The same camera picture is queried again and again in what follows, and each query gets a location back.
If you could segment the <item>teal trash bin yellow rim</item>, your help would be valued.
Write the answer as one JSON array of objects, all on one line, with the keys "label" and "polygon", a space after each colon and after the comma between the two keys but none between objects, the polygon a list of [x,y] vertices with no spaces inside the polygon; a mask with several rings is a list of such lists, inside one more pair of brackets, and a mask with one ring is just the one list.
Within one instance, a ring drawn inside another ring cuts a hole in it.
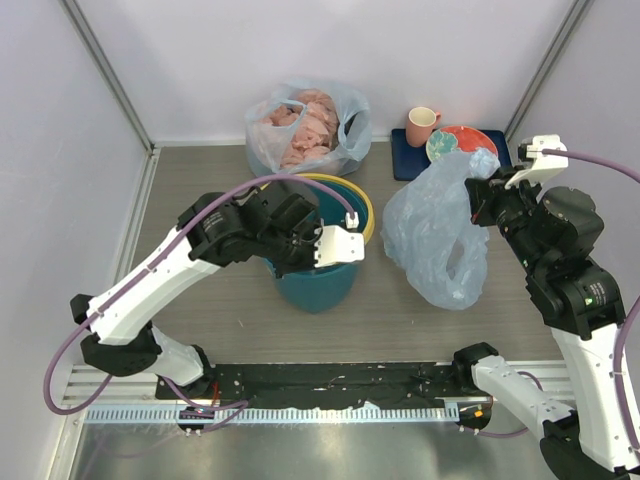
[{"label": "teal trash bin yellow rim", "polygon": [[[375,229],[375,212],[369,196],[355,183],[342,177],[320,173],[303,173],[303,177],[317,181],[344,197],[359,215],[358,232],[368,243]],[[349,294],[359,265],[337,264],[323,269],[291,273],[277,278],[270,262],[264,261],[279,294],[298,309],[316,314],[341,303]]]}]

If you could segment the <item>light blue plastic bag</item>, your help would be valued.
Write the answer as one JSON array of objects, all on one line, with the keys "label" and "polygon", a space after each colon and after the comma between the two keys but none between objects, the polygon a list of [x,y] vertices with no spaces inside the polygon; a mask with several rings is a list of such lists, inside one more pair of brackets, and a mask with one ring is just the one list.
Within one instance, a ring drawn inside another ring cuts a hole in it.
[{"label": "light blue plastic bag", "polygon": [[471,223],[465,181],[485,180],[499,166],[498,157],[485,148],[447,153],[396,192],[383,210],[386,255],[436,307],[465,310],[482,294],[489,231]]}]

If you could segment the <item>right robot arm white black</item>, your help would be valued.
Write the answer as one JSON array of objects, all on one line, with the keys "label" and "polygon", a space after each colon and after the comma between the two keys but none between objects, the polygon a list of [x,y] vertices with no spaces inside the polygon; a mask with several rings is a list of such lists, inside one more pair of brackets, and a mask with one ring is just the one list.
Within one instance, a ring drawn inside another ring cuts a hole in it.
[{"label": "right robot arm white black", "polygon": [[613,276],[590,253],[604,222],[586,193],[543,191],[516,168],[468,179],[471,221],[495,226],[525,271],[526,290],[564,359],[574,406],[552,399],[485,342],[455,352],[457,391],[497,398],[536,438],[558,479],[630,479],[639,472],[639,417],[622,392],[616,342],[629,319]]}]

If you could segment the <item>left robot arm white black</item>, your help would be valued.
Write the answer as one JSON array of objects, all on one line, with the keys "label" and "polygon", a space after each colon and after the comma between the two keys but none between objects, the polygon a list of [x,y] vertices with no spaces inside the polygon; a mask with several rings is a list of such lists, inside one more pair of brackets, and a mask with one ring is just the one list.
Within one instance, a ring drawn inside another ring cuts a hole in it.
[{"label": "left robot arm white black", "polygon": [[153,373],[188,398],[205,397],[215,372],[204,350],[163,334],[153,318],[195,283],[232,263],[268,260],[278,275],[310,270],[321,226],[311,188],[272,182],[226,198],[202,195],[155,253],[99,297],[76,295],[76,319],[95,315],[80,343],[86,364],[112,376]]}]

